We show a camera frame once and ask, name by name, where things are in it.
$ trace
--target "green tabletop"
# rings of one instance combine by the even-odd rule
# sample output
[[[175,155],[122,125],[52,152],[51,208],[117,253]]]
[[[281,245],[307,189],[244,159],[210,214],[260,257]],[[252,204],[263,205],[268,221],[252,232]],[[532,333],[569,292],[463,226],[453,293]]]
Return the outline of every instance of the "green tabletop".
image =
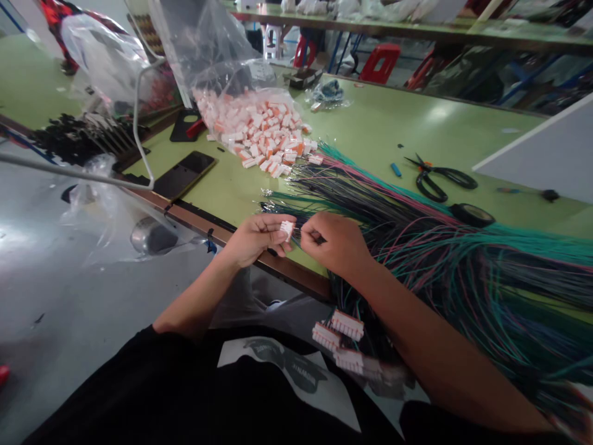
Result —
[[[72,77],[60,60],[40,50],[25,34],[0,38],[0,114],[30,129],[46,127],[48,119],[81,113],[68,98]]]
[[[313,126],[314,138],[334,141],[337,148],[361,167],[381,179],[416,190],[416,167],[404,160],[420,154],[435,166],[453,167],[471,174],[479,183],[475,190],[465,190],[445,179],[436,181],[449,195],[449,203],[470,203],[492,213],[498,221],[518,227],[591,237],[593,207],[561,198],[553,204],[533,193],[507,194],[497,187],[515,184],[471,172],[471,167],[515,138],[543,122],[543,118],[511,111],[485,108],[462,102],[423,96],[374,85],[354,87],[354,82],[340,80],[349,108],[312,113],[304,103],[304,94],[291,91],[305,109],[303,120]],[[184,197],[208,213],[239,225],[258,210],[261,189],[288,192],[287,182],[271,179],[253,167],[244,169],[240,160],[228,151],[217,150],[220,144],[208,142],[202,133],[197,142],[172,143],[171,128],[149,140],[146,147],[156,177],[163,175],[193,150],[218,159],[217,165]],[[395,162],[403,177],[397,178],[390,164]],[[126,173],[146,176],[142,163]],[[296,262],[319,273],[324,270],[301,250],[289,255]]]
[[[539,23],[511,26],[503,20],[476,22],[474,19],[456,19],[453,23],[442,25],[391,23],[378,20],[353,21],[333,19],[326,15],[284,14],[280,5],[275,4],[264,3],[257,9],[239,9],[232,0],[221,0],[221,3],[238,20],[263,22],[270,25],[291,25],[373,36],[397,36],[447,43],[495,46],[514,51],[593,56],[592,39],[570,36],[565,28]]]

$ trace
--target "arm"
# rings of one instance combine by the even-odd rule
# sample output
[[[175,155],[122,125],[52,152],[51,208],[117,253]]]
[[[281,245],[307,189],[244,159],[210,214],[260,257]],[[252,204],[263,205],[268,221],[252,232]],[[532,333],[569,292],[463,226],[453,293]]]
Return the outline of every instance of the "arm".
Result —
[[[286,233],[279,229],[282,221],[296,220],[282,214],[258,214],[246,219],[198,279],[159,315],[153,323],[154,330],[200,339],[241,268],[252,265],[267,248],[273,248],[279,256],[286,256],[285,250],[292,250],[284,242]]]
[[[317,244],[319,236],[327,242]],[[435,405],[499,431],[552,429],[485,356],[374,260],[355,222],[318,213],[301,238],[305,252],[365,297]]]

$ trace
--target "workbench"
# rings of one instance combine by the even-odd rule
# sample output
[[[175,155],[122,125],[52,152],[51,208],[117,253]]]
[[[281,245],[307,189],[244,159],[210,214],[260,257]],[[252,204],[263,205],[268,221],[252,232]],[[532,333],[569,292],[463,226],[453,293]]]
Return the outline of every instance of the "workbench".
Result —
[[[0,55],[11,54],[11,63],[0,69],[0,122],[12,121],[19,127],[38,129],[50,117],[62,112],[77,113],[76,102],[67,100],[70,79],[59,70],[58,63],[48,58],[33,43],[18,38],[0,39]],[[23,66],[34,67],[22,72]],[[276,67],[279,83],[287,69]],[[19,83],[18,78],[27,82]],[[452,167],[471,174],[478,182],[475,190],[457,187],[446,179],[435,178],[449,195],[448,204],[470,203],[493,214],[498,222],[528,229],[591,238],[593,206],[561,198],[548,203],[533,193],[507,194],[497,187],[516,185],[471,172],[471,167],[544,121],[543,117],[424,96],[413,92],[340,79],[349,108],[312,113],[305,105],[302,91],[290,91],[305,110],[303,120],[313,126],[312,137],[332,142],[362,168],[383,180],[417,192],[418,170],[404,156],[423,160],[435,166]],[[258,211],[258,202],[265,199],[261,189],[289,192],[286,181],[271,179],[257,168],[244,169],[240,160],[220,144],[208,142],[202,133],[197,142],[172,143],[172,123],[157,133],[144,146],[151,150],[148,160],[155,177],[160,177],[194,150],[219,160],[180,201],[173,206],[151,192],[137,192],[151,205],[165,211],[202,234],[213,229],[212,237],[225,244],[247,216]],[[397,178],[390,164],[395,162],[402,172]],[[126,173],[147,176],[142,163]],[[299,248],[288,258],[264,252],[258,263],[264,269],[307,291],[311,295],[329,295],[326,271]]]
[[[394,36],[435,40],[443,43],[493,46],[500,49],[534,53],[593,56],[592,39],[571,36],[565,28],[539,23],[525,23],[518,27],[511,27],[503,20],[477,22],[474,19],[464,18],[442,25],[411,22],[391,23],[378,20],[334,20],[333,17],[323,15],[284,14],[280,5],[275,4],[264,3],[257,9],[239,9],[233,4],[233,0],[221,0],[221,3],[238,20],[246,22],[320,28],[368,36]]]

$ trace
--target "black tape roll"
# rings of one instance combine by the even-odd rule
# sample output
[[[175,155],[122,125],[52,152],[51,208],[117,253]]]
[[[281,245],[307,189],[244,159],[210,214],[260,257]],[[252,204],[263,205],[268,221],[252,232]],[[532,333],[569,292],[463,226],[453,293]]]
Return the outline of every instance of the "black tape roll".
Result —
[[[454,217],[470,226],[482,228],[496,222],[490,213],[471,204],[453,204],[449,210]]]

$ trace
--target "black shirt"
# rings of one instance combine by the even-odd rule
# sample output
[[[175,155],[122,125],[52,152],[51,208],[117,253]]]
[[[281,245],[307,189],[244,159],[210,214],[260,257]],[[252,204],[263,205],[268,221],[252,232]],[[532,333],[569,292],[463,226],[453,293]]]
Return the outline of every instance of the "black shirt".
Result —
[[[555,433],[498,433],[421,402],[405,404],[400,424],[413,444],[569,443]],[[264,327],[208,331],[198,345],[148,327],[24,443],[231,441],[403,443],[331,360],[306,342]]]

